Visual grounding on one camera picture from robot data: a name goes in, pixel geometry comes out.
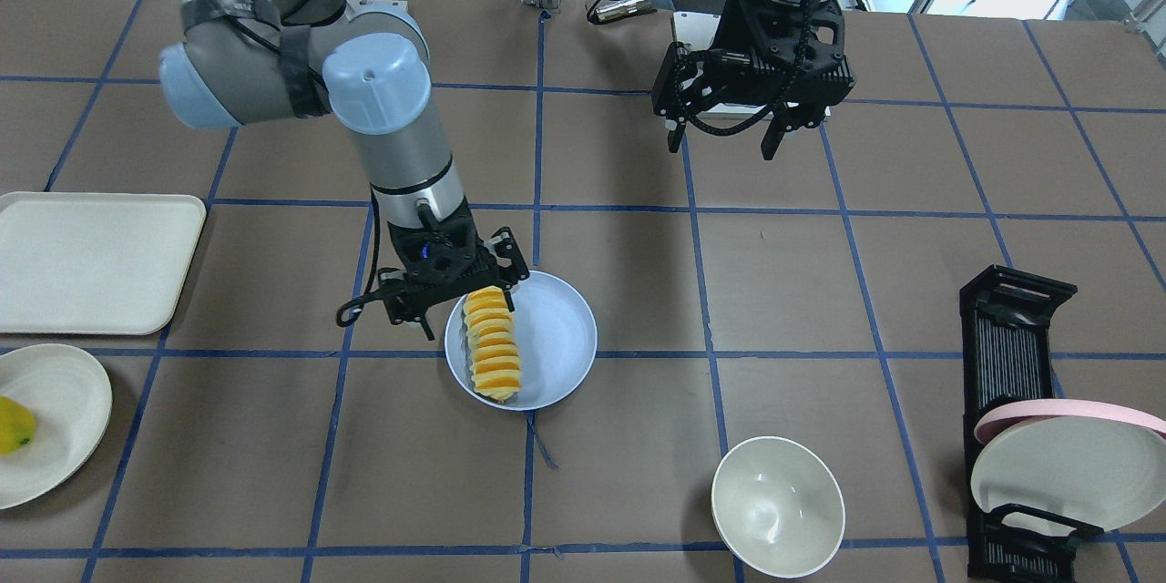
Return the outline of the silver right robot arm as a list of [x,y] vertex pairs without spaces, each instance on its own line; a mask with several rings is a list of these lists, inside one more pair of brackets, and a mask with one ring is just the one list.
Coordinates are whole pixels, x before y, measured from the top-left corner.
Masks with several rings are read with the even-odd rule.
[[431,52],[407,10],[345,0],[321,24],[286,24],[274,0],[180,0],[182,42],[159,55],[180,122],[237,129],[333,115],[353,139],[375,222],[400,266],[368,272],[333,319],[371,303],[394,324],[431,326],[433,305],[487,288],[508,295],[531,271],[512,230],[482,237],[433,101]]

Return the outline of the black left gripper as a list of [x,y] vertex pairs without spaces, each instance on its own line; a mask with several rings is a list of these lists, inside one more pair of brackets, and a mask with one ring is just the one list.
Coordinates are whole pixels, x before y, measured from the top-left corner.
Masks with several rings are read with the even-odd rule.
[[[667,119],[667,147],[679,154],[686,119],[717,103],[765,106],[795,103],[787,122],[816,125],[828,107],[854,89],[843,52],[844,19],[837,0],[726,0],[711,45],[668,45],[652,87],[652,108]],[[786,106],[774,105],[763,134],[761,154],[771,162],[786,135]]]

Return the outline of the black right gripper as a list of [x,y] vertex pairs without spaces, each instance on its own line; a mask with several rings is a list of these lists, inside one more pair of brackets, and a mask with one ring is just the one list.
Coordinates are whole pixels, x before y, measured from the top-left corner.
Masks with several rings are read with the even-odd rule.
[[353,325],[365,305],[382,302],[392,325],[417,322],[424,338],[434,340],[426,311],[486,287],[498,287],[507,312],[517,310],[512,290],[529,279],[531,271],[511,229],[503,226],[483,239],[469,201],[461,201],[454,213],[440,220],[430,209],[419,209],[414,217],[421,222],[419,229],[386,223],[403,268],[375,269],[375,287],[337,310],[338,326]]

